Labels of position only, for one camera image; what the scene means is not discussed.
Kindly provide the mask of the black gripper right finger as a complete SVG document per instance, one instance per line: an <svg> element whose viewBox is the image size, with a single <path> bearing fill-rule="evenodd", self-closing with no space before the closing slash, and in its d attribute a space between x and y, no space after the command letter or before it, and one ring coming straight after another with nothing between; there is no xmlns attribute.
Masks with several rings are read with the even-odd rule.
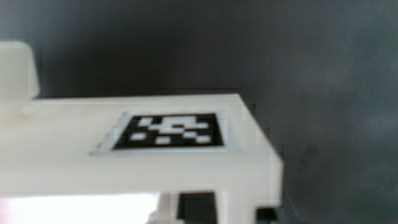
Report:
<svg viewBox="0 0 398 224"><path fill-rule="evenodd" d="M257 208L256 209L256 224L275 224L277 212L273 208Z"/></svg>

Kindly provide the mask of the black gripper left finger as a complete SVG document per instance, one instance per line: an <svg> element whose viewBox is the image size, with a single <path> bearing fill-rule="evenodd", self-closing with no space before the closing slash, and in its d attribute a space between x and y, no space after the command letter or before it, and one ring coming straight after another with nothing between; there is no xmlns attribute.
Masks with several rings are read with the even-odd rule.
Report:
<svg viewBox="0 0 398 224"><path fill-rule="evenodd" d="M149 224L218 224L215 193L161 193Z"/></svg>

